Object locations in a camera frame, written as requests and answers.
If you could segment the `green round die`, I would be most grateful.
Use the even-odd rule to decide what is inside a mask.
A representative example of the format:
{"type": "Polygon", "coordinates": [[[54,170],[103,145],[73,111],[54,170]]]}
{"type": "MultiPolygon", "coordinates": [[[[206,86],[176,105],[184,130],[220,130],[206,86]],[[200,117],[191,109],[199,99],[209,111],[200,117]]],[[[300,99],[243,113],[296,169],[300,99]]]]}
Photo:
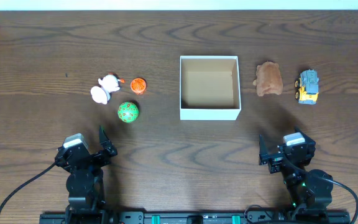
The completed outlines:
{"type": "Polygon", "coordinates": [[[139,109],[136,104],[126,101],[119,105],[117,115],[121,121],[131,123],[138,118],[139,109]]]}

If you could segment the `white pink duck toy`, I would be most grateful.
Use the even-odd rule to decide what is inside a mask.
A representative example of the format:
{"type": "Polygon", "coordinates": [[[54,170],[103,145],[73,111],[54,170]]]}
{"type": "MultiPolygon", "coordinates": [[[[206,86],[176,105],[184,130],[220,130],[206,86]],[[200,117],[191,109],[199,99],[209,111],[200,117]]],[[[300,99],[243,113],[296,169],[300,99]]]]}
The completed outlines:
{"type": "Polygon", "coordinates": [[[115,74],[109,73],[98,79],[98,86],[90,89],[94,102],[106,105],[111,99],[111,93],[121,89],[120,84],[125,83],[124,79],[118,78],[115,74]]]}

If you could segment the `orange round die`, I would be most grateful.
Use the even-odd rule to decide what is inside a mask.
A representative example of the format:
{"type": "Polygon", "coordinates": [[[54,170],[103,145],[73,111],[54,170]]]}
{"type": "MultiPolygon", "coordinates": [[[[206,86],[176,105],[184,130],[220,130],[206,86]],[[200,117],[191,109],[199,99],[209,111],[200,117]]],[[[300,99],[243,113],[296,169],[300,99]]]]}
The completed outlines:
{"type": "Polygon", "coordinates": [[[146,88],[147,83],[143,78],[135,78],[131,81],[131,90],[137,95],[142,95],[146,88]]]}

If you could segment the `yellow grey toy truck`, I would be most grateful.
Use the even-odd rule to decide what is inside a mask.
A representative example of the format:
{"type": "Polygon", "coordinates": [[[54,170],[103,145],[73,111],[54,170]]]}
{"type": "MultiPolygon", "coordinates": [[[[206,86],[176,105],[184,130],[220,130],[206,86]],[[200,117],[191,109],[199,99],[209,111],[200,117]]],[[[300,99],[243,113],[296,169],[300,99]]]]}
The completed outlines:
{"type": "Polygon", "coordinates": [[[295,99],[299,104],[315,105],[319,94],[319,77],[315,70],[305,70],[295,80],[295,99]]]}

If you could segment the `brown plush toy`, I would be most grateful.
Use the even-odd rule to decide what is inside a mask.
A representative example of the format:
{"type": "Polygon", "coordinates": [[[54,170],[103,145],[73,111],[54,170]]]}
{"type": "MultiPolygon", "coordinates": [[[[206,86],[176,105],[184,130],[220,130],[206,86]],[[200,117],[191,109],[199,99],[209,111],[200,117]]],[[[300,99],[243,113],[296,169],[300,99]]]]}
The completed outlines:
{"type": "Polygon", "coordinates": [[[279,64],[265,62],[262,65],[258,65],[253,85],[256,86],[258,96],[268,94],[281,95],[283,92],[283,81],[279,64]]]}

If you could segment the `white cardboard box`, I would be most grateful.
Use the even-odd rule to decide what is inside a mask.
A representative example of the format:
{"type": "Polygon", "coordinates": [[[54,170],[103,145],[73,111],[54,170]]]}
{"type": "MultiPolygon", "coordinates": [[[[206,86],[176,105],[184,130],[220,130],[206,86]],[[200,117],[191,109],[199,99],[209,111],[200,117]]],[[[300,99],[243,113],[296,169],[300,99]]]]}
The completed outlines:
{"type": "Polygon", "coordinates": [[[180,57],[180,119],[234,121],[241,112],[237,56],[180,57]]]}

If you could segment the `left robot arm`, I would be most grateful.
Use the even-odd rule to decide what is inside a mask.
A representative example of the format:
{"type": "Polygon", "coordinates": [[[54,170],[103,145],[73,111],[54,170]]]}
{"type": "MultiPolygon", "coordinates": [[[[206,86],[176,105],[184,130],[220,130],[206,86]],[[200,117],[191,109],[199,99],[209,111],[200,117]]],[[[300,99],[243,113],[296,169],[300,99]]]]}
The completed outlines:
{"type": "Polygon", "coordinates": [[[69,172],[66,188],[69,205],[63,223],[109,223],[102,167],[111,163],[117,149],[107,137],[104,128],[99,128],[99,143],[102,150],[90,154],[88,144],[81,133],[65,138],[57,149],[55,165],[69,172]]]}

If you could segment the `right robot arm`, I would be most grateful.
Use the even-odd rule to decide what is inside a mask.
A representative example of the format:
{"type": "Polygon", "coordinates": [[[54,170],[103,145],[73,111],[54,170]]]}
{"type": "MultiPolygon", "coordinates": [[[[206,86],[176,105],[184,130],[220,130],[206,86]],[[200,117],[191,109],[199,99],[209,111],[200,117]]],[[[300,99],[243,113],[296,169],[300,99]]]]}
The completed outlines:
{"type": "Polygon", "coordinates": [[[259,136],[259,164],[267,165],[271,174],[281,173],[294,209],[287,211],[289,220],[328,223],[327,206],[332,202],[333,178],[318,169],[305,170],[314,157],[316,142],[300,129],[283,137],[276,153],[269,153],[259,136]]]}

